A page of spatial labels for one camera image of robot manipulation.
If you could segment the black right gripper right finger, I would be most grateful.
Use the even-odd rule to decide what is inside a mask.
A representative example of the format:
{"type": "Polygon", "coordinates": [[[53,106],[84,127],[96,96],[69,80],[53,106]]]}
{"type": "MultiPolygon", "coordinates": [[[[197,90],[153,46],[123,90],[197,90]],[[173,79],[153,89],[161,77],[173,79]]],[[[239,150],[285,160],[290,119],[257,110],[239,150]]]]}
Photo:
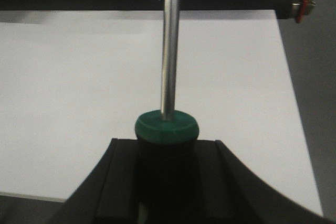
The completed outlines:
{"type": "Polygon", "coordinates": [[[203,223],[331,223],[284,196],[221,141],[196,141],[203,223]]]}

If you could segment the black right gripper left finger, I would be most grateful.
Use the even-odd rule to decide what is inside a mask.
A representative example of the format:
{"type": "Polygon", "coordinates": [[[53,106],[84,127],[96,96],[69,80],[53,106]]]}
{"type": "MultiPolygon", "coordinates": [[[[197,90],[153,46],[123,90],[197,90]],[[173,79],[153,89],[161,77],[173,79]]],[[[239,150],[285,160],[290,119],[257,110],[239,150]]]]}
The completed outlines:
{"type": "Polygon", "coordinates": [[[136,140],[112,139],[101,160],[48,223],[137,223],[136,140]]]}

